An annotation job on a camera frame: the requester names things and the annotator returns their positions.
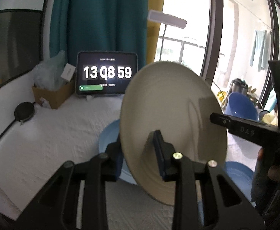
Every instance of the hanging towel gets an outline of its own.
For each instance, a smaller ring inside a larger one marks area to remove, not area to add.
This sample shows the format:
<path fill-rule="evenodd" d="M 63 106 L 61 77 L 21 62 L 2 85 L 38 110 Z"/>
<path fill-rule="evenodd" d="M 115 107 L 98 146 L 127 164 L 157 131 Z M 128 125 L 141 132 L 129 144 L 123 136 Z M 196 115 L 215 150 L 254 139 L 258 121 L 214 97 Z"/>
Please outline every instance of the hanging towel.
<path fill-rule="evenodd" d="M 266 30 L 255 31 L 255 41 L 250 60 L 250 66 L 258 64 L 258 72 L 268 67 L 268 51 L 269 51 L 270 32 Z"/>

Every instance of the beige plate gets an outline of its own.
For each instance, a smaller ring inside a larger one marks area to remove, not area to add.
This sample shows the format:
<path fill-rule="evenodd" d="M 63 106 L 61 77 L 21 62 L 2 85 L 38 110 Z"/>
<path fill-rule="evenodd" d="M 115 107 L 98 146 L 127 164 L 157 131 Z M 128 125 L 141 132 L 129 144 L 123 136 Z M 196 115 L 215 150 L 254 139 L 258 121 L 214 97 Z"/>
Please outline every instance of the beige plate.
<path fill-rule="evenodd" d="M 159 175 L 152 144 L 155 130 L 192 160 L 225 162 L 226 129 L 210 122 L 212 112 L 222 110 L 210 88 L 180 64 L 149 64 L 132 79 L 121 108 L 122 150 L 134 179 L 153 198 L 174 205 L 175 183 Z"/>

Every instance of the digital clock display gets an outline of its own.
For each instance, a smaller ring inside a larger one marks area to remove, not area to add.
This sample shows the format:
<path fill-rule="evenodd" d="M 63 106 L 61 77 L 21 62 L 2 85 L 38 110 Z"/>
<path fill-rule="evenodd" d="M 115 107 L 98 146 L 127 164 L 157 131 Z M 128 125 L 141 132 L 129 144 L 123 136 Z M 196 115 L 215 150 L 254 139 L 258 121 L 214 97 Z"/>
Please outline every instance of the digital clock display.
<path fill-rule="evenodd" d="M 137 70 L 137 55 L 134 53 L 80 52 L 76 93 L 123 94 Z"/>

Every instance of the screw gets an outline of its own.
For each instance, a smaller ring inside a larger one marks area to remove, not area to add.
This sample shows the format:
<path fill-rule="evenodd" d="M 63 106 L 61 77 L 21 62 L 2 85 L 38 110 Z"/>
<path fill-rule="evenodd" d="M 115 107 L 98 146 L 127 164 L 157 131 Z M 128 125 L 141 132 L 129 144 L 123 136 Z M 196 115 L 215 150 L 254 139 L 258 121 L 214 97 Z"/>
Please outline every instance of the screw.
<path fill-rule="evenodd" d="M 212 167 L 212 168 L 215 168 L 215 167 L 217 166 L 217 162 L 216 162 L 215 160 L 210 160 L 210 161 L 208 162 L 208 165 L 209 165 L 210 167 Z"/>
<path fill-rule="evenodd" d="M 173 157 L 174 157 L 176 160 L 179 160 L 179 159 L 182 158 L 182 154 L 179 153 L 179 152 L 175 152 L 175 153 L 173 154 Z"/>
<path fill-rule="evenodd" d="M 67 161 L 67 162 L 65 162 L 64 163 L 64 165 L 63 165 L 65 168 L 70 168 L 70 167 L 72 167 L 73 166 L 73 162 L 71 162 L 71 161 Z"/>
<path fill-rule="evenodd" d="M 107 153 L 100 153 L 99 154 L 99 158 L 101 158 L 101 159 L 107 159 L 108 158 L 108 154 Z"/>

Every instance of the person's hand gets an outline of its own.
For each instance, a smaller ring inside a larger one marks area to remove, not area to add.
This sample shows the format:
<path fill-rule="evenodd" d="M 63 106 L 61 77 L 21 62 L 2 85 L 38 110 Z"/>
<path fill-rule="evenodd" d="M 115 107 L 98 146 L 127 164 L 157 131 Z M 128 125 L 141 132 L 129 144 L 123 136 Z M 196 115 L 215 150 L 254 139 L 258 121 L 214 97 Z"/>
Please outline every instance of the person's hand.
<path fill-rule="evenodd" d="M 263 149 L 261 148 L 258 152 L 257 160 L 261 161 L 263 158 Z M 279 166 L 271 166 L 268 171 L 268 177 L 275 182 L 280 182 L 280 165 Z"/>

